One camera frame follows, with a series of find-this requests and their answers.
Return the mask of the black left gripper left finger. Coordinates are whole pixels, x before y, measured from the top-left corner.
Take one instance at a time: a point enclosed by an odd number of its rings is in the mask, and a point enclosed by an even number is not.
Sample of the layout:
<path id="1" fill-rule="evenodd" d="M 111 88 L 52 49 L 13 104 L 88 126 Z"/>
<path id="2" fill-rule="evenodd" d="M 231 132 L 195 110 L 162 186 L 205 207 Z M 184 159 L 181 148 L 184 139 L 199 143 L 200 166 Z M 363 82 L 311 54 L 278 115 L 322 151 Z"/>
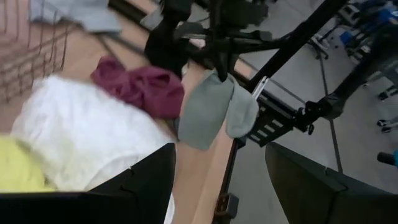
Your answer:
<path id="1" fill-rule="evenodd" d="M 89 224 L 163 224 L 174 184 L 176 150 L 167 143 L 90 190 Z"/>

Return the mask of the blue black background equipment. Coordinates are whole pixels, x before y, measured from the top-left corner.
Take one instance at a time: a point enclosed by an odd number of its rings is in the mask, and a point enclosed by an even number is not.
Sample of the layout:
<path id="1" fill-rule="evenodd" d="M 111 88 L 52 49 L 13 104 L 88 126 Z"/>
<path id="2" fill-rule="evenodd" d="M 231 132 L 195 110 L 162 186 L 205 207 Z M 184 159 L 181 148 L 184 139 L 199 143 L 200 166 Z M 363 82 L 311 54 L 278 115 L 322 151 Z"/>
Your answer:
<path id="1" fill-rule="evenodd" d="M 345 27 L 340 39 L 353 51 L 370 42 L 379 29 L 398 24 L 398 0 L 350 0 L 338 15 Z"/>

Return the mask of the light grey cloth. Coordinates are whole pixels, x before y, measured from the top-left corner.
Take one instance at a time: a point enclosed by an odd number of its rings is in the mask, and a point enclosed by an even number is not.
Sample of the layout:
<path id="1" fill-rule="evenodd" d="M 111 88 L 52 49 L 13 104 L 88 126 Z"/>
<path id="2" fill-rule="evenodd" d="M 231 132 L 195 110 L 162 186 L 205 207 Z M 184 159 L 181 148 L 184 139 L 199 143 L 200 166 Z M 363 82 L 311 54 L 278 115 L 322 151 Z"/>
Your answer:
<path id="1" fill-rule="evenodd" d="M 29 0 L 29 20 L 51 25 L 60 21 L 79 24 L 87 32 L 121 32 L 109 0 Z"/>

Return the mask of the sage green cloth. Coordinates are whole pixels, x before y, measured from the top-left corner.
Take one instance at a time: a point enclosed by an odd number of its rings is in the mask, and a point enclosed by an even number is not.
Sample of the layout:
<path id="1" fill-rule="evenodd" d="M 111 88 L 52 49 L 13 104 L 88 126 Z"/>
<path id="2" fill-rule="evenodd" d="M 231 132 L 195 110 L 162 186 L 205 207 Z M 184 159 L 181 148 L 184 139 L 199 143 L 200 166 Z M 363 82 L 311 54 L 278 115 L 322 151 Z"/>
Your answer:
<path id="1" fill-rule="evenodd" d="M 216 70 L 208 70 L 185 102 L 177 136 L 185 144 L 205 151 L 221 128 L 230 138 L 248 134 L 258 111 L 256 99 L 232 75 L 222 82 Z"/>

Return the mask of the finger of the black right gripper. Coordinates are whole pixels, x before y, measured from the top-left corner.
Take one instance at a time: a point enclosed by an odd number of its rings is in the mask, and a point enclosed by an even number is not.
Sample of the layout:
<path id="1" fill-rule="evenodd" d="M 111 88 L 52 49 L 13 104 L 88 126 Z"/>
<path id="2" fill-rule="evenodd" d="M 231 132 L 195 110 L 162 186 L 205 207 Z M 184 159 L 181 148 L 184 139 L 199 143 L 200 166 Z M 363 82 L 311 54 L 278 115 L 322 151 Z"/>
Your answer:
<path id="1" fill-rule="evenodd" d="M 213 44 L 213 63 L 218 72 L 218 78 L 221 82 L 226 80 L 226 54 L 224 47 L 219 42 Z"/>
<path id="2" fill-rule="evenodd" d="M 239 55 L 234 52 L 235 44 L 233 42 L 229 42 L 227 44 L 226 49 L 226 72 L 231 73 L 236 65 L 236 62 L 239 58 Z"/>

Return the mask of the black aluminium rig frame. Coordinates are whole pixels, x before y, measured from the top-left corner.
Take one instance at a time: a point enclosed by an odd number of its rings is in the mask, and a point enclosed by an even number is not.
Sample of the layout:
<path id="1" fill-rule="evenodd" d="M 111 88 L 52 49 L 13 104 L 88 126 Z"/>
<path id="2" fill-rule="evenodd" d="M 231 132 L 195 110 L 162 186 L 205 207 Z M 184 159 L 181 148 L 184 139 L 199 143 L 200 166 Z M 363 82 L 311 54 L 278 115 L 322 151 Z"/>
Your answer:
<path id="1" fill-rule="evenodd" d="M 207 10 L 197 3 L 193 4 L 188 21 L 199 21 L 207 28 L 209 24 Z M 194 61 L 206 68 L 214 68 L 210 59 L 197 54 L 197 51 L 204 46 L 204 40 L 192 39 L 187 50 Z M 267 77 L 255 84 L 253 90 L 249 90 L 249 81 L 276 52 L 276 50 L 265 50 L 240 54 L 231 72 L 244 89 L 254 94 L 259 106 L 254 126 L 246 137 L 265 148 L 269 143 L 276 142 L 279 137 L 293 129 L 312 133 L 313 124 L 319 118 L 333 120 L 339 117 L 347 99 L 364 83 L 365 79 L 383 63 L 392 63 L 398 57 L 398 24 L 385 26 L 376 32 L 370 52 L 363 57 L 334 92 L 317 102 L 308 101 L 303 108 L 297 110 L 263 89 Z"/>

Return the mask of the yellow cloth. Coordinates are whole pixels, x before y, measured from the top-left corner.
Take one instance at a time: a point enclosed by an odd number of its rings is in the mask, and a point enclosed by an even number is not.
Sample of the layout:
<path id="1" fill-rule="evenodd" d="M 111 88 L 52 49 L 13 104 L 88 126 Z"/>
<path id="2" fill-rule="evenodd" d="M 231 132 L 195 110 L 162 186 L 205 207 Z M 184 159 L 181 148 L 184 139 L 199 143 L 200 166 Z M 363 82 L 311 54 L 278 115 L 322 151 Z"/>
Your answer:
<path id="1" fill-rule="evenodd" d="M 54 192 L 23 143 L 0 135 L 0 194 Z"/>

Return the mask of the white lace cloth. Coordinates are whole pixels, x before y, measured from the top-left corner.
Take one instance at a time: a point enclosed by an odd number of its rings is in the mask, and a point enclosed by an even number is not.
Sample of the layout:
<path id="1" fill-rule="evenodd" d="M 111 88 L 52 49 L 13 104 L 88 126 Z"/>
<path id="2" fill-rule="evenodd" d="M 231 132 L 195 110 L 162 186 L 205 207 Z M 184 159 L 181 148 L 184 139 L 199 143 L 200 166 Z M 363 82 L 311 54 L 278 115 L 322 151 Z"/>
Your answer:
<path id="1" fill-rule="evenodd" d="M 34 82 L 11 135 L 64 192 L 91 190 L 171 142 L 144 111 L 59 76 Z"/>

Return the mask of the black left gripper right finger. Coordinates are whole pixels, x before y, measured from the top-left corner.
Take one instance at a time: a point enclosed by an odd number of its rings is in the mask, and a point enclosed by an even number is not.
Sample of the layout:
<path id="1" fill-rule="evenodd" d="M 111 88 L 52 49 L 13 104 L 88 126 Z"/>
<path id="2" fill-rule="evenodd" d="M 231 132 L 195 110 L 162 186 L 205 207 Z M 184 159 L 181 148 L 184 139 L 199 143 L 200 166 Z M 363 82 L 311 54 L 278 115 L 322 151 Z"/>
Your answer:
<path id="1" fill-rule="evenodd" d="M 266 146 L 265 161 L 289 224 L 398 224 L 398 194 L 327 168 L 276 142 Z"/>

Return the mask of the maroon cloth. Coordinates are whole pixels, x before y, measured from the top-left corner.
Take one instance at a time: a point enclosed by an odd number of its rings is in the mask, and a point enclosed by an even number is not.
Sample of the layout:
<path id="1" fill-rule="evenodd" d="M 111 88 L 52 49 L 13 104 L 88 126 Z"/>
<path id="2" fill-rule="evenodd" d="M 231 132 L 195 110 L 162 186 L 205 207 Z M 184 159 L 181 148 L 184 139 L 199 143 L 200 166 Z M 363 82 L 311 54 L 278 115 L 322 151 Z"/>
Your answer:
<path id="1" fill-rule="evenodd" d="M 115 58 L 104 56 L 90 77 L 111 96 L 154 118 L 175 119 L 180 115 L 185 90 L 169 70 L 151 65 L 128 70 Z"/>

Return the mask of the large black cloth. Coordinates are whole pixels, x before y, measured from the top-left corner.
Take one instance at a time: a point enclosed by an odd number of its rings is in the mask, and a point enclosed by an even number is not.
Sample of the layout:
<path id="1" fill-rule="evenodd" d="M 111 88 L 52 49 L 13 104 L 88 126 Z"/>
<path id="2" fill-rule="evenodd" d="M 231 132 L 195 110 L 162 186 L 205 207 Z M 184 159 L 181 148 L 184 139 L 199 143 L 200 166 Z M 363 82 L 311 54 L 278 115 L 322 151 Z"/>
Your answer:
<path id="1" fill-rule="evenodd" d="M 174 39 L 179 20 L 165 17 L 149 33 L 144 54 L 151 65 L 173 72 L 179 80 L 183 77 L 183 67 L 188 63 L 189 39 Z"/>

